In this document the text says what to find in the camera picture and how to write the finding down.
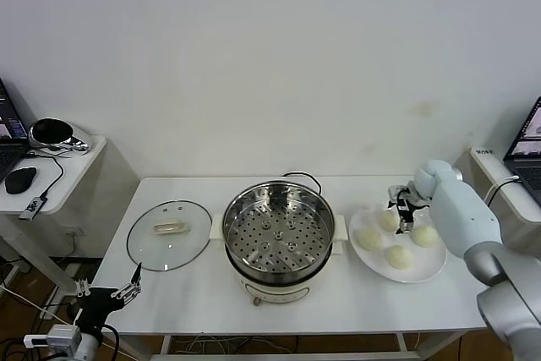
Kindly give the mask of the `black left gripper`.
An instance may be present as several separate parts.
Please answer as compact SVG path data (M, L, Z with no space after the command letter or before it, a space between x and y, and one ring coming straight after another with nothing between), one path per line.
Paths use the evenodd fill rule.
M141 292L142 263L139 262L130 282L117 291L115 288L92 287L86 278L75 282L81 313L78 327L82 332L101 332L109 314L123 308L123 300L133 300Z

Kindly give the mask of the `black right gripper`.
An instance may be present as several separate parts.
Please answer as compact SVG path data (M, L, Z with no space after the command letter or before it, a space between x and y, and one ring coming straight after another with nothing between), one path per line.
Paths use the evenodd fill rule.
M399 189L396 198L388 201L388 209L397 209L400 217L395 235L410 233L414 228L413 213L424 207L425 199L415 189Z

